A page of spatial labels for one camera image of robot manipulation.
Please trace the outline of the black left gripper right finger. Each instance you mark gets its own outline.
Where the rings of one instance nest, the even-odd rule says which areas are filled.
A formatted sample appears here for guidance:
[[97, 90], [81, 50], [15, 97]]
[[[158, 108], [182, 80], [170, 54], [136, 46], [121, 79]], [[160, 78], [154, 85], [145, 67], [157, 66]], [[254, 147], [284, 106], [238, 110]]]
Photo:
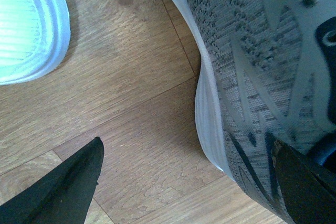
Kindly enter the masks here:
[[335, 173], [276, 140], [272, 160], [285, 208], [294, 223], [335, 223]]

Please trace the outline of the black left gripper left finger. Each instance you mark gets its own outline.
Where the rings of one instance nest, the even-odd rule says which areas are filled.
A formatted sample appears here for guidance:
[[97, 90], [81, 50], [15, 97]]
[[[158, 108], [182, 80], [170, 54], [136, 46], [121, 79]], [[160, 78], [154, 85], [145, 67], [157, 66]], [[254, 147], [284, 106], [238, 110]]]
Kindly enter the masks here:
[[101, 174], [99, 137], [1, 205], [1, 223], [84, 223]]

